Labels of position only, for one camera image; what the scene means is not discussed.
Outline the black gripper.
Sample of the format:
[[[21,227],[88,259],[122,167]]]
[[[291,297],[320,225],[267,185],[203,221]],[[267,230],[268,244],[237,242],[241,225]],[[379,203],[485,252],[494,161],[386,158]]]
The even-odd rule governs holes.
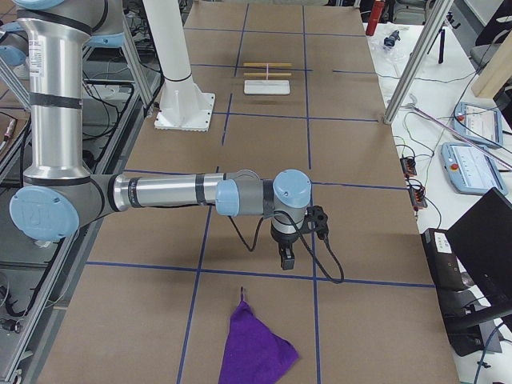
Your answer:
[[[273,218],[271,220],[270,233],[272,238],[278,243],[281,268],[283,270],[292,270],[295,262],[293,244],[299,238],[297,230],[290,222],[280,222],[277,218]]]

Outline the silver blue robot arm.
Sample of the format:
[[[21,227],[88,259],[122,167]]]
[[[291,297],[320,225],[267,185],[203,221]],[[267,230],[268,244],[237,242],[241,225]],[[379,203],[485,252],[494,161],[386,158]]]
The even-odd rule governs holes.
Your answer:
[[[56,242],[129,208],[213,206],[230,218],[269,218],[281,267],[293,268],[292,246],[312,217],[311,182],[299,170],[265,180],[250,170],[128,178],[84,167],[82,49],[101,38],[123,43],[120,1],[19,1],[17,16],[28,36],[32,127],[32,163],[10,200],[20,231]]]

